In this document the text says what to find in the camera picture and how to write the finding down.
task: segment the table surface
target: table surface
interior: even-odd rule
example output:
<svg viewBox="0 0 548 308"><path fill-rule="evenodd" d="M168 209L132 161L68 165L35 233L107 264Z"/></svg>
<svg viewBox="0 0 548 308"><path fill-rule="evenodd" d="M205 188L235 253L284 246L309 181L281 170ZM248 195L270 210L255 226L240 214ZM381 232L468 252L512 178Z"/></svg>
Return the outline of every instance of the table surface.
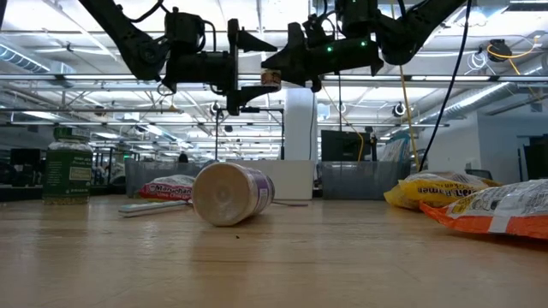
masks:
<svg viewBox="0 0 548 308"><path fill-rule="evenodd" d="M449 230L383 202L119 218L0 204L0 307L546 307L548 243Z"/></svg>

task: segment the white pillar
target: white pillar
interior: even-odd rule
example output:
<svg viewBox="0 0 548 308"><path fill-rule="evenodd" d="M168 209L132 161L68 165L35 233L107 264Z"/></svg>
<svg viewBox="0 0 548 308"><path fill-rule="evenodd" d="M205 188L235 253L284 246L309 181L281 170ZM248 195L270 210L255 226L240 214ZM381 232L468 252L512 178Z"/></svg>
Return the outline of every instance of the white pillar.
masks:
<svg viewBox="0 0 548 308"><path fill-rule="evenodd" d="M287 89L285 101L285 159L318 159L318 112L310 89Z"/></svg>

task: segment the purple label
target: purple label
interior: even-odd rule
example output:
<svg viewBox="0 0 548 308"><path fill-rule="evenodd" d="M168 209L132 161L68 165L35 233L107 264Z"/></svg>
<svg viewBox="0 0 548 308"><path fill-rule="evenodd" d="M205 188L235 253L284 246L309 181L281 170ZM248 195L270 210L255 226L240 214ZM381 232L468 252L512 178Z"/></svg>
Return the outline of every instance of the purple label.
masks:
<svg viewBox="0 0 548 308"><path fill-rule="evenodd" d="M247 169L247 172L253 177L257 186L257 204L252 215L257 215L274 199L273 185L271 179L262 172L255 169Z"/></svg>

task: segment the green canister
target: green canister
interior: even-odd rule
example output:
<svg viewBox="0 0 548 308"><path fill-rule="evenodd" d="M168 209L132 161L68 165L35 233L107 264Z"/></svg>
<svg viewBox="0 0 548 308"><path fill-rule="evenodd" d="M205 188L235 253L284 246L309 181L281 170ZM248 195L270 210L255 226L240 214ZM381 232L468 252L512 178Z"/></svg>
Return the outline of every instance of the green canister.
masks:
<svg viewBox="0 0 548 308"><path fill-rule="evenodd" d="M46 205L87 204L92 179L93 149L90 132L56 127L55 142L48 146L42 199Z"/></svg>

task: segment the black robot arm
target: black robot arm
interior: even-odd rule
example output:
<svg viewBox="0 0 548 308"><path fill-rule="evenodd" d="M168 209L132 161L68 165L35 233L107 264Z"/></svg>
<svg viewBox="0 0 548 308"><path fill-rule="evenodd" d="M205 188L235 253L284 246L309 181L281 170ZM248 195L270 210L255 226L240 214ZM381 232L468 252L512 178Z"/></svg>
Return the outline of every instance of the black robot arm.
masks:
<svg viewBox="0 0 548 308"><path fill-rule="evenodd" d="M409 62L436 27L444 22L465 0L425 0L393 20L379 16L375 29L383 59L392 65Z"/></svg>
<svg viewBox="0 0 548 308"><path fill-rule="evenodd" d="M374 76L384 62L403 65L420 50L436 27L458 9L465 0L425 0L397 20L383 15L377 0L336 0L335 10L311 15L301 25L288 25L288 43L277 54L261 63L263 68L281 71L282 80L304 86L313 82L313 92L321 89L319 76L352 68L370 67ZM336 14L342 26L337 30L345 38L325 34L322 23ZM376 41L371 40L375 33Z"/></svg>
<svg viewBox="0 0 548 308"><path fill-rule="evenodd" d="M168 11L164 0L156 4L137 20L130 20L122 6L113 0L80 0L90 15L114 41L131 73L139 80L160 81L173 93L177 84L195 82L209 84L212 90L227 98L227 110L232 116L240 114L240 108L260 95L274 92L274 86L243 86L238 88L238 50L276 51L277 48L240 29L237 19L228 22L229 50L203 51L206 44L205 24L198 15ZM134 26L158 9L165 11L164 36L151 38Z"/></svg>

